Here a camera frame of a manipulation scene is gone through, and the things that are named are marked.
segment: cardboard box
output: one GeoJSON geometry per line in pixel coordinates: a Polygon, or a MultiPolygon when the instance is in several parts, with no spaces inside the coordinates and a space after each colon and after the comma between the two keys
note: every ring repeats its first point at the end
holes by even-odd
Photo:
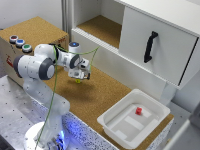
{"type": "Polygon", "coordinates": [[[13,61],[19,55],[33,55],[34,49],[39,44],[60,44],[67,49],[69,36],[66,32],[60,30],[40,17],[35,17],[24,21],[12,27],[0,31],[0,54],[3,59],[5,71],[19,85],[23,85],[23,79],[19,78],[14,71],[13,61]],[[26,44],[32,46],[33,52],[26,54],[16,45],[10,44],[9,38],[17,35],[19,39],[25,40],[26,44]]]}

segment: cabinet door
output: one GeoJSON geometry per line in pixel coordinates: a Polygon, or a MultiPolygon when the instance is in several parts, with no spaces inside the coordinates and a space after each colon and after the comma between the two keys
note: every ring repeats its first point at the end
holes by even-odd
{"type": "Polygon", "coordinates": [[[178,85],[196,40],[197,37],[191,34],[126,7],[119,53],[178,85]],[[158,36],[153,39],[150,53],[152,59],[144,63],[147,42],[152,32],[158,33],[158,36]]]}

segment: white tray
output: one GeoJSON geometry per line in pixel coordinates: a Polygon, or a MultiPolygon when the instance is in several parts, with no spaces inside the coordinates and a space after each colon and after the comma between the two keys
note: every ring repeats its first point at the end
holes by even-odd
{"type": "Polygon", "coordinates": [[[126,149],[137,148],[170,113],[170,109],[135,89],[97,120],[105,133],[126,149]],[[137,107],[142,114],[136,115],[137,107]]]}

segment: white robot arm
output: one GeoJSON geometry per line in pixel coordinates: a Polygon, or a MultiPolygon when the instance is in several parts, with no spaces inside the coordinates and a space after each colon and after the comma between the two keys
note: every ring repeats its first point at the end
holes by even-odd
{"type": "MultiPolygon", "coordinates": [[[[35,48],[34,56],[18,56],[13,65],[18,76],[24,79],[25,92],[32,99],[49,108],[53,91],[42,80],[49,80],[53,77],[56,60],[57,65],[63,66],[70,77],[81,80],[90,78],[89,61],[77,54],[80,52],[80,45],[75,42],[69,44],[69,52],[62,51],[54,45],[40,44],[35,48]]],[[[69,108],[70,103],[65,98],[58,94],[54,95],[51,113],[47,118],[38,145],[41,150],[51,149],[48,143],[55,142],[53,139],[57,139],[57,136],[62,132],[61,116],[68,113],[69,108]]],[[[41,130],[35,137],[36,141],[40,133],[41,130]]]]}

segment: door handle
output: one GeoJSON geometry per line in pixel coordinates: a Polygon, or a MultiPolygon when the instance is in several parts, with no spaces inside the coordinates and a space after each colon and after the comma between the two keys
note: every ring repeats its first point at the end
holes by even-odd
{"type": "Polygon", "coordinates": [[[144,55],[144,63],[147,63],[148,61],[152,59],[152,57],[150,56],[151,48],[153,44],[153,39],[156,38],[157,36],[158,36],[158,33],[152,31],[151,36],[149,37],[149,40],[147,42],[146,52],[144,55]]]}

